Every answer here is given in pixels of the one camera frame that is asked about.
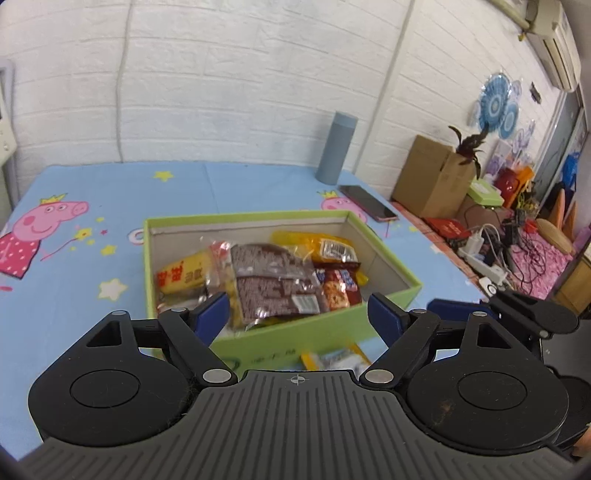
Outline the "person's right hand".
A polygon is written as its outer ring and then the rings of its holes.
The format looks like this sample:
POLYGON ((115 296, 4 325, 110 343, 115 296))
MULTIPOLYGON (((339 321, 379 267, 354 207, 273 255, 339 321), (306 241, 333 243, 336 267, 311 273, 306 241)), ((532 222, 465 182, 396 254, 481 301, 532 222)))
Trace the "person's right hand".
POLYGON ((577 458, 591 455, 591 427, 573 445, 572 455, 577 458))

